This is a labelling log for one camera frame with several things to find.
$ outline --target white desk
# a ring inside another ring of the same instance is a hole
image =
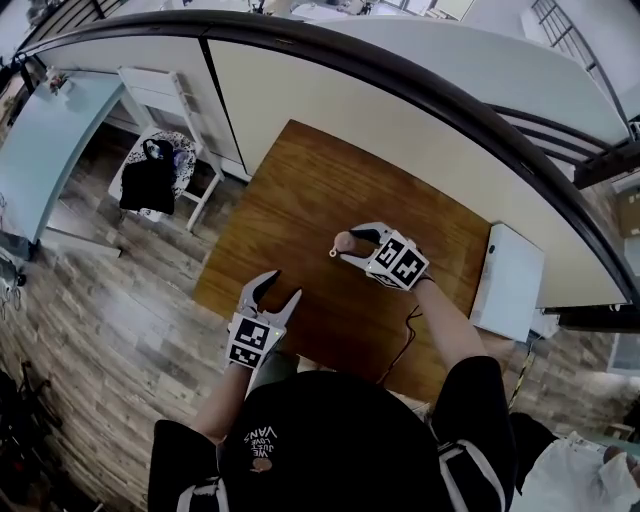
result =
[[[76,72],[67,99],[42,83],[29,98],[0,149],[0,192],[5,216],[31,242],[39,239],[98,254],[120,250],[63,231],[47,222],[85,146],[120,100],[124,85],[117,75]]]

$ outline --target black railing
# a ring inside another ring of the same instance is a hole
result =
[[[228,11],[171,11],[112,18],[24,48],[28,57],[86,41],[130,36],[232,42],[290,55],[370,84],[448,124],[512,169],[579,234],[629,302],[640,305],[635,276],[617,244],[600,229],[579,191],[522,133],[489,106],[429,70],[344,34],[289,20]],[[209,56],[203,52],[205,62]],[[217,83],[213,66],[212,80]]]
[[[65,0],[49,9],[44,18],[29,31],[20,49],[94,21],[104,20],[123,3],[123,0]]]
[[[609,77],[589,43],[555,0],[536,0],[532,6],[552,48],[558,48],[580,63],[584,70],[611,99],[618,115],[629,129],[629,121]]]

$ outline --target white box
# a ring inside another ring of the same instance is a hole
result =
[[[491,228],[471,322],[526,342],[538,299],[544,253],[505,224]]]

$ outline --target black shirt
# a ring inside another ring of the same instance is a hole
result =
[[[516,455],[497,361],[473,357],[451,370],[433,428],[440,442],[466,439],[483,452],[508,509]],[[159,421],[149,512],[174,512],[185,490],[219,476],[231,512],[452,510],[429,427],[383,388],[349,375],[304,372],[252,391],[218,448],[188,427]],[[498,510],[497,494],[468,462],[450,467],[469,509]],[[207,492],[187,503],[183,511],[218,510]]]

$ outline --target black cable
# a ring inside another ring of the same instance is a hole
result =
[[[400,360],[400,358],[404,355],[404,353],[407,351],[407,349],[409,348],[409,346],[411,345],[413,340],[416,338],[416,331],[413,329],[413,327],[411,327],[411,324],[409,323],[409,320],[412,320],[413,318],[418,318],[419,316],[422,316],[422,313],[418,313],[417,315],[414,315],[414,313],[416,312],[418,307],[419,306],[416,305],[416,307],[413,308],[411,313],[409,313],[407,315],[407,318],[404,321],[404,324],[407,327],[407,333],[408,333],[407,341],[404,344],[404,347],[402,347],[402,350],[398,353],[398,355],[394,358],[394,360],[391,361],[391,364],[389,365],[387,370],[382,374],[382,377],[380,377],[378,379],[378,382],[376,382],[376,384],[379,384],[381,386],[384,385],[384,381],[389,376],[389,374],[391,373],[391,370],[393,370],[393,367],[396,364],[398,364],[398,361]]]

